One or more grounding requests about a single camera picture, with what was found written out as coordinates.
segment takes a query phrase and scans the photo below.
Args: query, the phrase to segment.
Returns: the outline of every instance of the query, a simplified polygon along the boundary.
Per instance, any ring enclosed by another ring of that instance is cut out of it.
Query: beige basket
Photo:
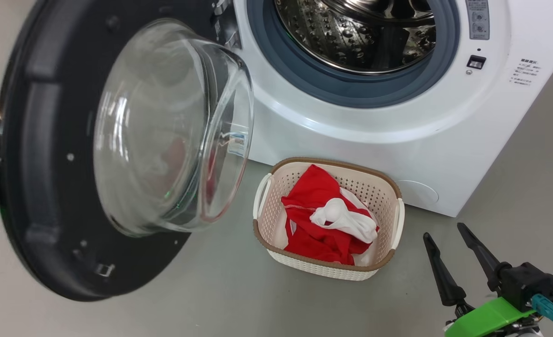
[[[281,197],[287,196],[311,164],[326,170],[339,185],[353,192],[374,213],[380,230],[377,252],[370,266],[347,266],[324,262],[275,247],[275,232],[283,218]],[[387,264],[403,232],[405,207],[398,186],[386,175],[369,168],[312,158],[290,158],[279,162],[262,179],[254,200],[254,231],[260,243],[278,262],[324,277],[363,281]]]

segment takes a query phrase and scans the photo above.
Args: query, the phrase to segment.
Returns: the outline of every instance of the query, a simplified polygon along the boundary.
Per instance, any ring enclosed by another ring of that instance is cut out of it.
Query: clothes
[[[343,201],[349,212],[371,217],[366,207],[357,207],[346,199],[339,184],[327,171],[312,165],[300,177],[288,196],[282,197],[287,220],[285,230],[289,243],[285,251],[326,262],[354,265],[352,254],[362,254],[371,245],[341,230],[330,230],[313,224],[310,216],[331,199]]]
[[[362,205],[360,200],[348,190],[342,188],[341,194],[346,196],[346,199],[359,209],[366,209],[366,206]],[[372,243],[377,238],[377,223],[372,218],[372,214],[366,216],[361,213],[350,212],[343,199],[334,198],[329,200],[324,207],[316,209],[315,213],[310,216],[310,221],[316,226],[329,230],[337,229],[353,235],[364,243]]]

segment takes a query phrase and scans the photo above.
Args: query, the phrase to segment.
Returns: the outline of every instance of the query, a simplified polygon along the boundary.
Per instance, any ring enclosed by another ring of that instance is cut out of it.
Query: washing machine door
[[[224,4],[43,0],[0,95],[0,213],[50,290],[91,301],[160,273],[215,224],[247,160],[252,92]]]

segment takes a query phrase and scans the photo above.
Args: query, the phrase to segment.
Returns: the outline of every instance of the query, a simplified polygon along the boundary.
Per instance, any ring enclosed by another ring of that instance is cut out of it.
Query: white cloth
[[[336,229],[353,235],[364,243],[372,243],[377,238],[377,222],[368,208],[349,190],[341,188],[341,194],[355,207],[366,209],[370,216],[350,212],[345,201],[340,198],[329,200],[324,207],[319,207],[310,216],[310,221],[325,229]]]

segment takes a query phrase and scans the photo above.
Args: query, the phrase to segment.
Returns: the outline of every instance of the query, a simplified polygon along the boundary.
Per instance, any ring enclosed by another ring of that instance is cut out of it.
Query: red garment
[[[339,230],[320,228],[310,221],[310,216],[316,209],[324,207],[332,198],[343,199],[350,212],[370,216],[367,210],[358,209],[341,195],[338,182],[327,171],[312,165],[293,186],[289,195],[281,197],[287,213],[285,230],[289,238],[289,245],[285,247],[285,251],[316,260],[353,266],[351,254],[362,254],[370,243],[364,243]]]

